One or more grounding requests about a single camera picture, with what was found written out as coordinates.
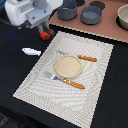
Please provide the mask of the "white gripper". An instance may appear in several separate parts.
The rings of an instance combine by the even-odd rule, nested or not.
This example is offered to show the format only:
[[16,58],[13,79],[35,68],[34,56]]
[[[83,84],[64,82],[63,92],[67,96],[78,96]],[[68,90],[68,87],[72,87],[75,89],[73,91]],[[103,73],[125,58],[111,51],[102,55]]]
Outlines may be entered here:
[[[38,27],[39,33],[44,32],[52,8],[46,0],[7,0],[5,10],[10,23],[14,26]],[[54,30],[47,28],[47,33],[54,35]]]

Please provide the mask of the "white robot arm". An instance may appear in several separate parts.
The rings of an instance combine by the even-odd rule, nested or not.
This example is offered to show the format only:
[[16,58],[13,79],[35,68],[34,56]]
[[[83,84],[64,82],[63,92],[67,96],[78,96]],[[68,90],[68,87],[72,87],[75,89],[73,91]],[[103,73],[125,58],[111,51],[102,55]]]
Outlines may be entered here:
[[30,29],[37,27],[40,33],[47,32],[53,36],[49,18],[62,4],[63,0],[7,0],[5,11],[13,26],[25,25]]

